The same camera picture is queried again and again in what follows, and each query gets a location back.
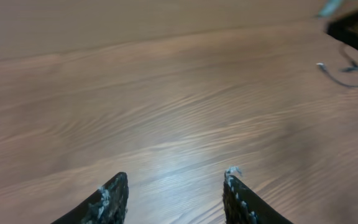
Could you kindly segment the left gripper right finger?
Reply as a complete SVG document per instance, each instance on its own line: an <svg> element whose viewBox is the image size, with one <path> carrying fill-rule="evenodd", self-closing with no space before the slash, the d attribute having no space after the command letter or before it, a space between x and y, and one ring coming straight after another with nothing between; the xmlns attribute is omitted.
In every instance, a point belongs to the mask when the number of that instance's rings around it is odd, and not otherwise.
<svg viewBox="0 0 358 224"><path fill-rule="evenodd" d="M227 224L292 224L284 216L263 201L234 173L238 167L225 170L223 204Z"/></svg>

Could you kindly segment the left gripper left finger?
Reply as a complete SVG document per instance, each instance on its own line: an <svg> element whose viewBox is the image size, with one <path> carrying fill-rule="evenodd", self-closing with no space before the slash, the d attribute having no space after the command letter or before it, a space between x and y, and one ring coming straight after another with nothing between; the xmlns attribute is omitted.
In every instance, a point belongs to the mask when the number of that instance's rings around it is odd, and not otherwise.
<svg viewBox="0 0 358 224"><path fill-rule="evenodd" d="M52 224L123 224L128 198L127 174L118 172L77 207Z"/></svg>

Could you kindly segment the black usb cable short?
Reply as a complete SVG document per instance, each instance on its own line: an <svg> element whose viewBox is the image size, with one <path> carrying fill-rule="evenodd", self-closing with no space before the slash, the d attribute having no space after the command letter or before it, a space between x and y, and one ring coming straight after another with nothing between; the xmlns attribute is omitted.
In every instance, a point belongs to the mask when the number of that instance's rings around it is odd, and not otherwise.
<svg viewBox="0 0 358 224"><path fill-rule="evenodd" d="M319 68L319 70L326 75L330 80L332 80L333 82L337 83L338 85L344 86L344 87L348 87L348 88L358 88L358 85L350 85L347 83L344 83L340 80L338 80L337 78L335 78L331 72L328 70L328 68L325 66L324 63L317 63L316 66Z"/></svg>

